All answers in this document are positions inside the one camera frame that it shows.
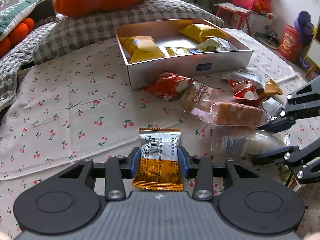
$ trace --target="green pillow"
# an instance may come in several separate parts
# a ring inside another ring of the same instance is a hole
[[[40,0],[25,0],[0,11],[0,41],[36,7]]]

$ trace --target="cardboard box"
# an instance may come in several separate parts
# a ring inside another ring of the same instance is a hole
[[[128,78],[132,89],[153,85],[163,71],[186,77],[194,77],[215,72],[246,68],[252,55],[249,49],[238,39],[226,33],[226,40],[231,42],[237,51],[204,52],[184,56],[169,57],[166,47],[195,48],[199,43],[179,33],[193,23],[216,25],[202,19],[161,20],[138,24],[122,25],[115,28],[116,38],[126,64]],[[151,36],[166,58],[152,59],[129,64],[130,55],[121,46],[119,38],[129,36]]]

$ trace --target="red bag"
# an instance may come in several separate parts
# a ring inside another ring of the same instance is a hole
[[[284,35],[279,47],[279,54],[285,59],[295,62],[298,59],[300,37],[298,31],[290,25],[284,29]]]
[[[262,13],[270,13],[271,12],[271,5],[270,1],[268,0],[254,0],[253,10],[256,13],[262,14]]]

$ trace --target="bed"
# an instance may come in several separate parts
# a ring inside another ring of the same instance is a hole
[[[253,49],[248,65],[273,78],[284,94],[305,81],[285,62],[240,30],[226,29]],[[216,88],[217,97],[233,94],[220,74],[196,77]],[[297,121],[290,130],[291,145],[305,147],[320,135],[320,118]],[[139,127],[179,128],[181,143],[191,155],[211,155],[210,127],[191,114],[182,112],[176,102],[164,102],[143,90],[131,90],[119,47],[114,38],[69,52],[31,67],[23,79],[16,100],[0,126],[0,231],[10,238],[20,233],[12,205],[24,190],[83,158],[105,162],[116,155],[128,155],[139,145]],[[275,165],[259,167],[281,181]],[[192,192],[194,180],[184,180]],[[137,190],[124,180],[127,193]],[[95,191],[104,193],[103,180]],[[221,180],[214,181],[214,194],[221,194]],[[298,233],[320,229],[317,199],[306,211]]]

